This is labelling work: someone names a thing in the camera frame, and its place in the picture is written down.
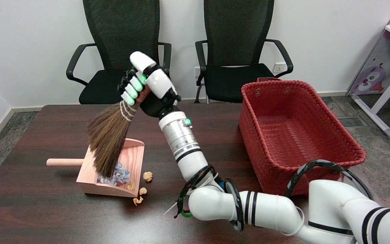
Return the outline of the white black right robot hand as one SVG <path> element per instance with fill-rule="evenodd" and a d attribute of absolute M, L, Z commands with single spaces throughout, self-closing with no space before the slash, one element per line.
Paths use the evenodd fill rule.
<path fill-rule="evenodd" d="M 130 62 L 133 67 L 117 87 L 122 99 L 120 111 L 123 117 L 131 121 L 136 106 L 140 106 L 148 116 L 159 119 L 177 111 L 176 104 L 181 97 L 164 70 L 140 51 L 130 55 Z"/>

